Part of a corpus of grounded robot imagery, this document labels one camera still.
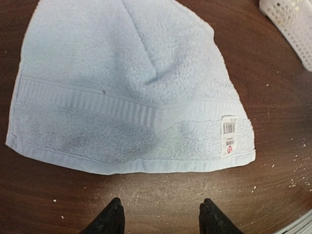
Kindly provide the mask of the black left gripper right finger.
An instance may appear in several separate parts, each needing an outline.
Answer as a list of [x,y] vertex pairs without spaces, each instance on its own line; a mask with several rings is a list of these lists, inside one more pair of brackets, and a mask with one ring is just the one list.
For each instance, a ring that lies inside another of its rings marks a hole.
[[243,234],[209,198],[200,204],[200,234]]

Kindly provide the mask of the light blue towel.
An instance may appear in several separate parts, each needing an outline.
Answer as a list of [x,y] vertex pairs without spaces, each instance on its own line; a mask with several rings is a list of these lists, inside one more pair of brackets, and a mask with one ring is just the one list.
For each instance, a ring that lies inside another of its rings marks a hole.
[[6,145],[100,175],[255,160],[214,30],[175,0],[41,0],[21,47]]

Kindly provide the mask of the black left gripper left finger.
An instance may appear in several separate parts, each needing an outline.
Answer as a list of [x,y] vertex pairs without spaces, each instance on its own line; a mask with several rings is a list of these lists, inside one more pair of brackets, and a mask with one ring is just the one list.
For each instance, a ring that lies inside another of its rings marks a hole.
[[95,219],[79,233],[124,234],[125,214],[120,198],[113,198]]

